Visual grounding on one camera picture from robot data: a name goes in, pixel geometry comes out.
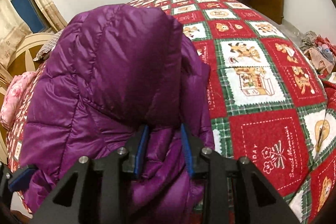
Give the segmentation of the purple hooded down jacket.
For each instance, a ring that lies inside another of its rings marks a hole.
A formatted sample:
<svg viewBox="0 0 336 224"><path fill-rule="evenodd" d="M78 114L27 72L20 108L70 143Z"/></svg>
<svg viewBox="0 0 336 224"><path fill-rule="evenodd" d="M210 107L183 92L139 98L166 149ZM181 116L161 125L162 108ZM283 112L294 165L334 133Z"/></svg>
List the purple hooded down jacket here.
<svg viewBox="0 0 336 224"><path fill-rule="evenodd" d="M188 223L203 186L187 173L180 128L214 146L209 76L182 24L159 8L76 15L45 63L23 128L19 164L38 168L23 192L28 208L37 211L81 156L108 156L151 125L129 214L137 223Z"/></svg>

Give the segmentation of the clothes pile on floor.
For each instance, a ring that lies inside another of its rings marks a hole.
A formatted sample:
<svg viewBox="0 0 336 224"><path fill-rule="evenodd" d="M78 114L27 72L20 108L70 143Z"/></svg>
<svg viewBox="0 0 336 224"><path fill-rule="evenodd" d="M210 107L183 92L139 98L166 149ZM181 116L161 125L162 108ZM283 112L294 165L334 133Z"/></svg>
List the clothes pile on floor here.
<svg viewBox="0 0 336 224"><path fill-rule="evenodd" d="M335 44L327 37L308 31L301 37L300 49L319 75L335 72Z"/></svg>

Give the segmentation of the pink floral folded blanket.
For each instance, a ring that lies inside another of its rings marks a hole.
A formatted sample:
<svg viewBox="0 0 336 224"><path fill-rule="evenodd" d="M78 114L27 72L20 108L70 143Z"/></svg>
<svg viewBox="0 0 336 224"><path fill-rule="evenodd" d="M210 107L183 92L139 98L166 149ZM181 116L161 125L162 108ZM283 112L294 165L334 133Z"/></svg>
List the pink floral folded blanket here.
<svg viewBox="0 0 336 224"><path fill-rule="evenodd" d="M9 130L12 128L19 103L21 102L25 90L35 76L36 72L34 71L24 72L21 75L14 76L1 107L1 125L5 129Z"/></svg>

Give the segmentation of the red checkered teddy bedspread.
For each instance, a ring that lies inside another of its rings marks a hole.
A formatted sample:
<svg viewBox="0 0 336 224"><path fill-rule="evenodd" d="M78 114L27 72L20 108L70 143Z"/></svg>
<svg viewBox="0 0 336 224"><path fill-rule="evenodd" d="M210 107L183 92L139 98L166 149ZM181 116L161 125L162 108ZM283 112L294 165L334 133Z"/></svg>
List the red checkered teddy bedspread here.
<svg viewBox="0 0 336 224"><path fill-rule="evenodd" d="M183 26L210 66L207 103L214 146L247 156L301 223L320 215L335 188L335 86L318 78L303 53L258 12L235 0L133 0ZM41 69L27 89L23 122L9 133L18 168L23 128Z"/></svg>

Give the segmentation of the cream wooden headboard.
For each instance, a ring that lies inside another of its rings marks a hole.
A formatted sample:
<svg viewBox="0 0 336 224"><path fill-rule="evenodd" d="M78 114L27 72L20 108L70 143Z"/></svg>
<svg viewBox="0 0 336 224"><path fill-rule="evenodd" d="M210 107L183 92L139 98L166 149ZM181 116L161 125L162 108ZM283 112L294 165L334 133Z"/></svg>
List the cream wooden headboard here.
<svg viewBox="0 0 336 224"><path fill-rule="evenodd" d="M20 75L25 71L36 71L44 60L33 61L41 47L47 43L54 34L52 33L35 33L30 34L22 40L16 52L9 61L7 72L12 78ZM1 80L1 107L9 85L4 84ZM1 161L7 164L8 153L6 147L7 130L1 125Z"/></svg>

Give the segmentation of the striped grey pillow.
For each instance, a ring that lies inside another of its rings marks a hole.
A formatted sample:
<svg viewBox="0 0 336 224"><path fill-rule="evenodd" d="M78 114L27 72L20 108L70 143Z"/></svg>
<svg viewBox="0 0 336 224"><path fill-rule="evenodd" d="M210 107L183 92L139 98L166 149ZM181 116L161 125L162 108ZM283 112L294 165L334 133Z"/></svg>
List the striped grey pillow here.
<svg viewBox="0 0 336 224"><path fill-rule="evenodd" d="M52 53L52 51L55 49L59 38L61 37L64 30L60 30L56 34L52 36L50 40L48 40L38 51L36 56L34 57L33 61L41 61L41 60L47 60Z"/></svg>

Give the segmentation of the beige left curtain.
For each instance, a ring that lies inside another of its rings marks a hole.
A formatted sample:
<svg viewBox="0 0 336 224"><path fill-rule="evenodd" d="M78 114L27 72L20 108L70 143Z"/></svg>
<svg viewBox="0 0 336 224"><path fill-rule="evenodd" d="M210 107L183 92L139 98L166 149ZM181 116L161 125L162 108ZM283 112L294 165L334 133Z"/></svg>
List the beige left curtain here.
<svg viewBox="0 0 336 224"><path fill-rule="evenodd" d="M13 79L7 71L10 59L22 40L32 31L17 13L10 0L1 0L0 16L1 79L9 84Z"/></svg>

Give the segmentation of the window with blue pane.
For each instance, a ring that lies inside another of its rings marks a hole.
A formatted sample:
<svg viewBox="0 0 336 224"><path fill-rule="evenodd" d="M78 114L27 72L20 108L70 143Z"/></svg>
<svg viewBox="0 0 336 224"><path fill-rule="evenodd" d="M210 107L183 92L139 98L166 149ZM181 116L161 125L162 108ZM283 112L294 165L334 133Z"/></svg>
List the window with blue pane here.
<svg viewBox="0 0 336 224"><path fill-rule="evenodd" d="M49 22L39 10L34 0L10 0L17 13L30 27L33 33L52 30Z"/></svg>

